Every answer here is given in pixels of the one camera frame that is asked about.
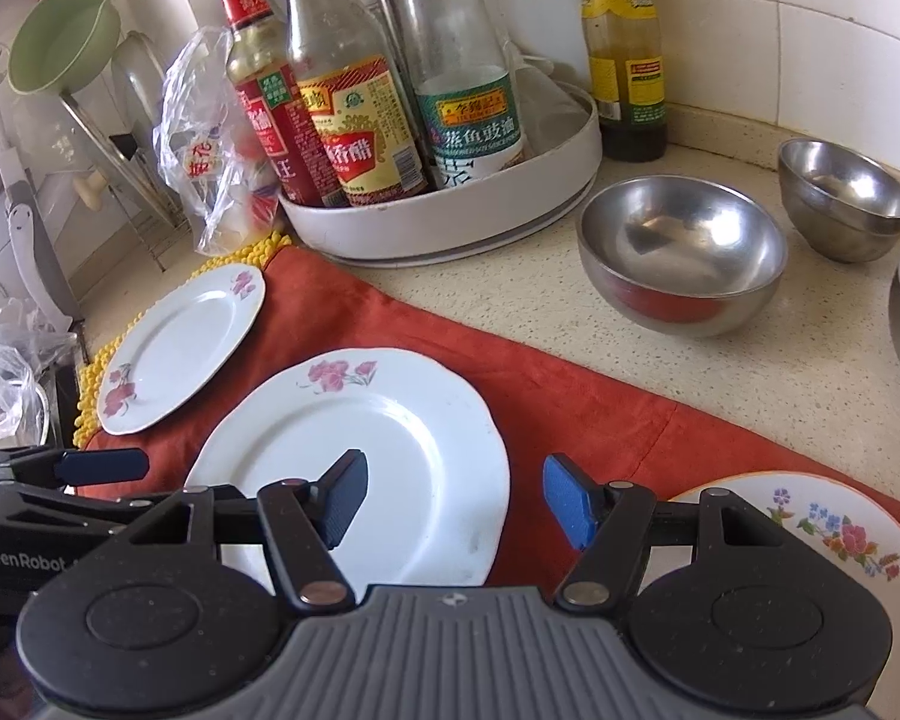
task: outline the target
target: round plate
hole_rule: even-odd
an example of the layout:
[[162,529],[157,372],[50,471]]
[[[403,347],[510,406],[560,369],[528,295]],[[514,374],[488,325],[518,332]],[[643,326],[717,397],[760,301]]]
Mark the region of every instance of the round plate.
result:
[[159,300],[103,375],[97,415],[111,436],[136,433],[186,403],[233,354],[264,302],[260,269],[224,265]]
[[[367,455],[367,499],[331,554],[358,598],[368,584],[487,579],[509,502],[506,448],[475,389],[413,352],[342,349],[276,374],[218,425],[187,484],[255,495],[317,479],[348,449]],[[221,555],[272,591],[259,546]]]
[[[866,703],[881,720],[900,720],[900,524],[854,488],[823,476],[762,472],[701,485],[674,501],[697,503],[703,488],[732,490],[839,565],[883,604],[893,625],[890,659]],[[656,547],[646,586],[690,562],[692,547]]]

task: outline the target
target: gray ribbed panel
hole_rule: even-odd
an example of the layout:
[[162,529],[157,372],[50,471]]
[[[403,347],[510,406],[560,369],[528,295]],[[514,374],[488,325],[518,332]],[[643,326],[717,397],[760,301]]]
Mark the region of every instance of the gray ribbed panel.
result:
[[[448,605],[447,601],[463,603]],[[274,666],[193,720],[716,720],[669,693],[602,620],[536,589],[378,587],[298,626]],[[861,707],[830,720],[865,720]],[[54,709],[41,720],[73,720]]]

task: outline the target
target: countertop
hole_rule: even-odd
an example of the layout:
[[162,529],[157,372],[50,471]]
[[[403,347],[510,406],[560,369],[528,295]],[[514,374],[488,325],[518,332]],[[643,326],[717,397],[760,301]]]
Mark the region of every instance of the countertop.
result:
[[[605,161],[595,190],[650,172],[735,187],[784,230],[790,259],[779,290],[735,333],[675,338],[617,314],[583,273],[573,215],[466,260],[354,272],[394,298],[720,416],[900,499],[900,366],[887,322],[900,243],[871,264],[826,260],[786,217],[776,173],[679,146],[646,165]],[[91,345],[110,341],[198,264],[186,251],[161,275],[141,256],[127,260],[84,301]]]

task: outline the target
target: bottle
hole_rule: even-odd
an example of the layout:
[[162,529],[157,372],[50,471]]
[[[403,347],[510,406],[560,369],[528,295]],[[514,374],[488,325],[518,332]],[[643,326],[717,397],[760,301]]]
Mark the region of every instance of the bottle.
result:
[[290,66],[352,205],[427,187],[379,23],[356,0],[288,0]]
[[660,24],[653,0],[581,0],[604,153],[648,162],[667,148]]
[[397,0],[439,188],[524,159],[511,77],[484,0]]
[[290,201],[346,206],[287,59],[285,25],[266,0],[223,0],[233,28],[226,74]]

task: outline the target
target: barcode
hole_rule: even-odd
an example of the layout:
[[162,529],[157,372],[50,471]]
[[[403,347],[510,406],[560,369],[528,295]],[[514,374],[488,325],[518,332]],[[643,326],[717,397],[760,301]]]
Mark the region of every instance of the barcode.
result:
[[407,146],[394,154],[394,165],[400,173],[401,189],[415,189],[423,181],[423,175],[416,163],[416,150]]

